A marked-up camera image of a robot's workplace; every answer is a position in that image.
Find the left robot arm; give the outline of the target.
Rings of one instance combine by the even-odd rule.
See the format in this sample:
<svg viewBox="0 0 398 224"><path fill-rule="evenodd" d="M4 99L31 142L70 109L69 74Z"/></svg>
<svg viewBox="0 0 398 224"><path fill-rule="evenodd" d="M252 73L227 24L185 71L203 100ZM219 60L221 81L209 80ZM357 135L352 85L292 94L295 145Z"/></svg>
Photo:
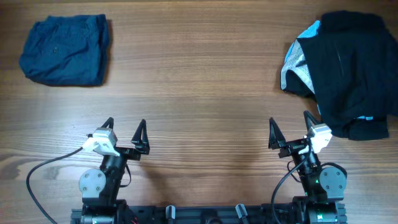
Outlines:
<svg viewBox="0 0 398 224"><path fill-rule="evenodd" d="M93 133L83 144L85 151L94 151L103 156L98 169L84 172L79 181L83 207L71 214L71 223L79 224L116 224L138 223L138 217L129 208L124 199L117 199L123 175L130 174L128 160L138 161L142 155L148 155L150 144L147 136L146 120L141 120L131 143L134 147L119 147L114 133L112 117Z"/></svg>

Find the black shorts with white lining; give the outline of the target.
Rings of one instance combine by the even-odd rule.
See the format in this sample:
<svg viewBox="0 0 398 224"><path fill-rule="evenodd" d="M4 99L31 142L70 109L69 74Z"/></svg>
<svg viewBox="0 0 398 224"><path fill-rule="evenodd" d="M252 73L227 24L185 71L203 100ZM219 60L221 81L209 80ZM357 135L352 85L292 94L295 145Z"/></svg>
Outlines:
<svg viewBox="0 0 398 224"><path fill-rule="evenodd" d="M317 103L334 136L387 138L397 115L397 41L381 16L334 11L318 34L296 38L280 71L280 89Z"/></svg>

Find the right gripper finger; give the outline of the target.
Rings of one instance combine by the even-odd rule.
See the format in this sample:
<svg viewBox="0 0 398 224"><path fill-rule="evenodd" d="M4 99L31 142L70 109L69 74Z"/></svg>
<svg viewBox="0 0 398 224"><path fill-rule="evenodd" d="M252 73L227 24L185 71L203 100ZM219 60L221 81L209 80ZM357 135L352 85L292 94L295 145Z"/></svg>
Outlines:
<svg viewBox="0 0 398 224"><path fill-rule="evenodd" d="M279 149L284 147L286 145L285 137L280 128L278 127L274 118L269 119L269 127L270 127L270 133L269 133L268 148Z"/></svg>
<svg viewBox="0 0 398 224"><path fill-rule="evenodd" d="M303 112L303 116L308 131L311 127L320 124L320 121L317 120L308 110Z"/></svg>

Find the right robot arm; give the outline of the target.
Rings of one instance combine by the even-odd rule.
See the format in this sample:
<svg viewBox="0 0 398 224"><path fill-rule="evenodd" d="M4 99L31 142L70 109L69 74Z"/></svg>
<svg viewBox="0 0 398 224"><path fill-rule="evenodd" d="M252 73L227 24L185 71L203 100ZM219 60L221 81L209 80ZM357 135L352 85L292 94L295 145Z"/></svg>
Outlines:
<svg viewBox="0 0 398 224"><path fill-rule="evenodd" d="M291 157L295 164L275 187L270 205L272 223L337 223L348 221L344 199L348 173L333 162L321 163L317 154L329 144L331 129L309 112L303 116L307 134L301 139L287 141L274 118L269 119L268 148L278 149L279 157ZM287 205L275 203L277 193L288 177L298 173L305 195L294 197Z"/></svg>

